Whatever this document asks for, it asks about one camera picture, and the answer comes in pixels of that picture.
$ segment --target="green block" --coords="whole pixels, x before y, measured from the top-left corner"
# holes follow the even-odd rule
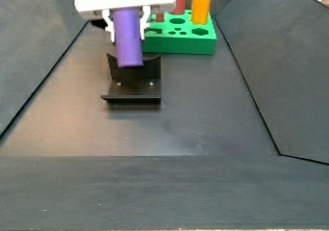
[[[206,25],[194,25],[190,21],[190,11],[185,11],[182,15],[166,13],[165,22],[155,22],[155,15],[151,16],[143,51],[212,55],[216,42],[210,16]]]

